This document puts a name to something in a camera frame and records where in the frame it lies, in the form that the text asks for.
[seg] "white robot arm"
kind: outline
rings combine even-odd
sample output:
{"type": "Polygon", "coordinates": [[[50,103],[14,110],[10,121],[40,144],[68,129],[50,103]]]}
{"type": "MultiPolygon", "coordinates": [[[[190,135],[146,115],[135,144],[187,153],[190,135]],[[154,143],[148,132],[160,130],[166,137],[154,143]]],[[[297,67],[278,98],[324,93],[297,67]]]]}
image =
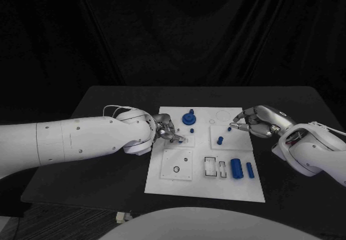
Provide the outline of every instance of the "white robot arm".
{"type": "Polygon", "coordinates": [[[281,111],[265,105],[242,111],[229,126],[261,138],[278,134],[274,154],[306,176],[323,170],[346,186],[346,143],[329,132],[332,128],[316,122],[295,124],[281,111]],[[238,123],[241,118],[248,118],[249,124],[238,123]]]}
{"type": "Polygon", "coordinates": [[[160,137],[184,140],[176,135],[170,115],[151,116],[135,108],[117,118],[99,116],[1,125],[0,179],[20,170],[95,158],[121,148],[127,154],[141,155],[160,137]]]}

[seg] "robotic hand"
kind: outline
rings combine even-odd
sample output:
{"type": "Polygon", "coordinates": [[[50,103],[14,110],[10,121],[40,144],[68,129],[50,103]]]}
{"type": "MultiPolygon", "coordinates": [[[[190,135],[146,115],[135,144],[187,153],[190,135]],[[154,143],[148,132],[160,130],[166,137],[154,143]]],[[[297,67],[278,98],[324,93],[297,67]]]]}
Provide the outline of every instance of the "robotic hand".
{"type": "Polygon", "coordinates": [[[281,111],[265,105],[242,111],[229,126],[261,138],[277,134],[280,139],[272,153],[306,176],[324,170],[346,186],[346,143],[329,132],[332,128],[317,122],[297,124],[281,111]],[[242,118],[249,124],[238,123],[242,118]]]}
{"type": "Polygon", "coordinates": [[[104,109],[104,116],[98,117],[1,125],[0,179],[20,170],[91,159],[121,148],[127,154],[143,155],[150,152],[157,138],[184,141],[176,135],[169,114],[151,116],[140,109],[114,107],[130,111],[117,118],[105,116],[104,109]]]}

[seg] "table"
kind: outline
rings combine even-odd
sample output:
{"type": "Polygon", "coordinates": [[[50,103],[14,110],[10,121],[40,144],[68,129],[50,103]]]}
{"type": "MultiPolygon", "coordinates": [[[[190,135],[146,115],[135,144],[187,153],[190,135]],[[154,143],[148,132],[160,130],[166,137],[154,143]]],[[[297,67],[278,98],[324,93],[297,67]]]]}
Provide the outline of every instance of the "table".
{"type": "MultiPolygon", "coordinates": [[[[131,106],[150,114],[160,106],[242,107],[270,105],[298,123],[317,121],[342,130],[317,93],[291,87],[130,87],[92,86],[71,118],[102,115],[105,105],[131,106]]],[[[23,202],[59,204],[146,214],[176,207],[205,207],[242,212],[274,220],[317,237],[346,236],[346,188],[324,173],[301,175],[271,153],[277,137],[251,136],[265,203],[144,193],[150,153],[115,154],[42,166],[23,202]]]]}

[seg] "black backdrop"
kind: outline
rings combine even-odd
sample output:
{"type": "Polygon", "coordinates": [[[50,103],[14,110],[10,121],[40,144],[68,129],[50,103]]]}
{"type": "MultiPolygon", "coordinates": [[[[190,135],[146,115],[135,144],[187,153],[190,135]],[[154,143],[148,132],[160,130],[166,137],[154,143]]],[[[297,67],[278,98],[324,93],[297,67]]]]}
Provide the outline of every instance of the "black backdrop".
{"type": "Polygon", "coordinates": [[[0,0],[0,22],[0,124],[68,118],[92,85],[313,86],[343,120],[342,0],[0,0]]]}

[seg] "blue knob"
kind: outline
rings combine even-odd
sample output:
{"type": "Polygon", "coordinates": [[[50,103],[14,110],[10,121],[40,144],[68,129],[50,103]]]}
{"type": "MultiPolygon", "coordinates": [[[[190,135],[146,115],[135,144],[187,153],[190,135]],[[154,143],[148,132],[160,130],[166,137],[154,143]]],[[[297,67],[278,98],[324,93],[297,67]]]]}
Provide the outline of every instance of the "blue knob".
{"type": "Polygon", "coordinates": [[[222,144],[222,140],[223,140],[223,137],[219,136],[219,137],[218,137],[218,142],[216,142],[219,145],[222,144]]]}
{"type": "Polygon", "coordinates": [[[195,124],[196,122],[196,116],[195,116],[195,112],[193,112],[193,109],[189,110],[189,113],[186,113],[183,116],[182,116],[182,122],[184,125],[192,125],[195,124]]]}

